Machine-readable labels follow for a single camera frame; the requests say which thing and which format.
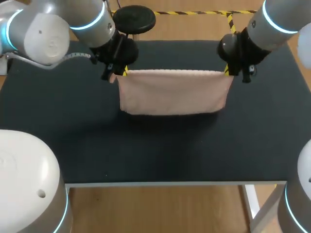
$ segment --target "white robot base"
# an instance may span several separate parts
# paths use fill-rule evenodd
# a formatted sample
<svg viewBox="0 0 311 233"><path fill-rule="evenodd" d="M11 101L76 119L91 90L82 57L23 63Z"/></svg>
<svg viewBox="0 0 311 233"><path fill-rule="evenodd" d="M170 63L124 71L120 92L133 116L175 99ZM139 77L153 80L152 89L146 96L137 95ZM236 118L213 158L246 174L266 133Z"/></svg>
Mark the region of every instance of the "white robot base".
<svg viewBox="0 0 311 233"><path fill-rule="evenodd" d="M40 139L0 130L0 232L70 233L72 213L57 159Z"/></svg>

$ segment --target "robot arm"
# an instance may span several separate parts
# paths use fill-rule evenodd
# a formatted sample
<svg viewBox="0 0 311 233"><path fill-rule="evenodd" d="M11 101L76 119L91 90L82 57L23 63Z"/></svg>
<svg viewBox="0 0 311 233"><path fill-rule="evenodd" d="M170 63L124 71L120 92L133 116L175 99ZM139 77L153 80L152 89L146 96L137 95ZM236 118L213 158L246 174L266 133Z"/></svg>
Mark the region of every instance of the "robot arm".
<svg viewBox="0 0 311 233"><path fill-rule="evenodd" d="M123 74L125 66L138 57L137 46L128 34L144 33L156 22L150 9L130 8L123 7L122 12L117 11L112 18L107 2L102 0L33 0L29 6L6 1L0 4L4 31L1 54L18 51L23 57L12 53L7 57L19 58L38 67L55 64L64 60L68 51L70 28L92 51L91 60L106 64L102 78L107 80L112 73ZM149 16L147 26L145 18L135 18L136 28L131 26L133 11L136 11L134 17ZM126 35L116 30L114 21L119 24L119 31Z"/></svg>
<svg viewBox="0 0 311 233"><path fill-rule="evenodd" d="M9 44L40 64L55 63L66 54L69 27L89 48L108 43L115 32L102 0L35 0L21 8L8 20Z"/></svg>
<svg viewBox="0 0 311 233"><path fill-rule="evenodd" d="M265 0L247 27L220 41L219 56L228 62L229 74L242 70L250 82L249 67L259 64L270 52L283 45L311 22L309 0Z"/></svg>

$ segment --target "table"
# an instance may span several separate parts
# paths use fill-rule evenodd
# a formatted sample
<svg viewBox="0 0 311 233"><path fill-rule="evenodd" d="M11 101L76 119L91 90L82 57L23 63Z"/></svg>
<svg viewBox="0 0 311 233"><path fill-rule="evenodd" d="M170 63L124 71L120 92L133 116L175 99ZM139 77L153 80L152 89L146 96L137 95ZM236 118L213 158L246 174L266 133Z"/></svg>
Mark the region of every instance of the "table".
<svg viewBox="0 0 311 233"><path fill-rule="evenodd" d="M217 44L139 41L129 68L223 71ZM72 42L76 51L90 52ZM0 92L0 128L47 143L69 187L284 183L311 138L310 92L287 46L258 65L250 84L235 77L216 114L120 112L118 87L100 80L103 70L84 58L52 71L15 61Z"/></svg>

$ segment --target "caution tape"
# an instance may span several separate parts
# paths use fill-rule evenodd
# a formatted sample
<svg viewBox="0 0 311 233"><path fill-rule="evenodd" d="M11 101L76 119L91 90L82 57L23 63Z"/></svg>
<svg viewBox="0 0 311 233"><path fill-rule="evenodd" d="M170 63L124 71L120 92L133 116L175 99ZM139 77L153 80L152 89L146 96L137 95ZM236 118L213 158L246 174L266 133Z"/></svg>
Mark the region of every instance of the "caution tape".
<svg viewBox="0 0 311 233"><path fill-rule="evenodd" d="M126 76L127 75L127 72L128 71L128 68L127 68L127 66L125 67L125 69L124 69L124 72L123 72L123 76Z"/></svg>
<svg viewBox="0 0 311 233"><path fill-rule="evenodd" d="M233 23L233 17L232 17L232 14L227 14L227 20L228 20L228 23L229 23L229 27L230 27L230 30L232 32L232 34L236 34L237 33L237 30L234 26L234 23Z"/></svg>
<svg viewBox="0 0 311 233"><path fill-rule="evenodd" d="M233 23L233 14L254 14L257 11L248 10L248 11L154 11L155 15L223 15L227 17L230 30L233 34L237 33L236 27ZM126 76L127 67L125 67L125 71L123 76ZM225 75L229 76L229 68L228 64L225 66Z"/></svg>
<svg viewBox="0 0 311 233"><path fill-rule="evenodd" d="M237 29L235 28L235 25L233 23L233 16L231 13L227 13L227 20L229 23L229 27L230 27L230 31L232 32L232 34L236 34L237 33ZM225 66L225 75L229 76L229 67L228 64Z"/></svg>
<svg viewBox="0 0 311 233"><path fill-rule="evenodd" d="M154 11L155 15L184 15L184 16L191 16L191 15L224 15L227 14L253 14L257 11L249 10L249 11Z"/></svg>

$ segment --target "cloth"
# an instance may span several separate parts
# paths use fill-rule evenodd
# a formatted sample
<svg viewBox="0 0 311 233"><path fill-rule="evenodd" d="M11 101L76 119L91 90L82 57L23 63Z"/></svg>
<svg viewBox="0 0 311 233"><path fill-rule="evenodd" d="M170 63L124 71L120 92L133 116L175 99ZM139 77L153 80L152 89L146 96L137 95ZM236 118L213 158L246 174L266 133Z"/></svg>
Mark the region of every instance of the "cloth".
<svg viewBox="0 0 311 233"><path fill-rule="evenodd" d="M212 113L225 106L233 76L205 70L129 70L114 75L120 108L132 115Z"/></svg>

